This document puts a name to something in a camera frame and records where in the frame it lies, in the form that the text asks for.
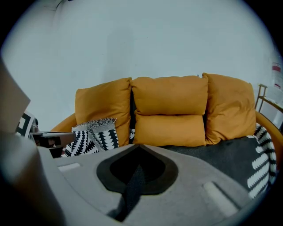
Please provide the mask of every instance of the orange pillow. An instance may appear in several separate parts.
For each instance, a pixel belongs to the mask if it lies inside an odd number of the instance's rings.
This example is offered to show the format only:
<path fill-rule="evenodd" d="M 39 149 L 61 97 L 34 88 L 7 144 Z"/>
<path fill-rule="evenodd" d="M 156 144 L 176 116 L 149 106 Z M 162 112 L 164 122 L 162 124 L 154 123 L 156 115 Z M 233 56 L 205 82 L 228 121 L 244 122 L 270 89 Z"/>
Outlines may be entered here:
<path fill-rule="evenodd" d="M 203 73 L 208 78 L 206 143 L 253 135 L 256 113 L 252 85 L 240 79 Z"/>
<path fill-rule="evenodd" d="M 201 115 L 139 115 L 136 114 L 133 143 L 153 146 L 205 145 L 203 117 Z"/>
<path fill-rule="evenodd" d="M 129 144 L 130 134 L 130 80 L 123 78 L 76 91 L 76 122 L 117 118 L 115 122 L 119 146 Z"/>
<path fill-rule="evenodd" d="M 76 115 L 71 114 L 68 118 L 65 118 L 57 126 L 55 126 L 52 132 L 72 132 L 72 127 L 76 127 Z"/>
<path fill-rule="evenodd" d="M 130 82 L 141 115 L 204 115 L 207 79 L 197 76 L 139 77 Z"/>

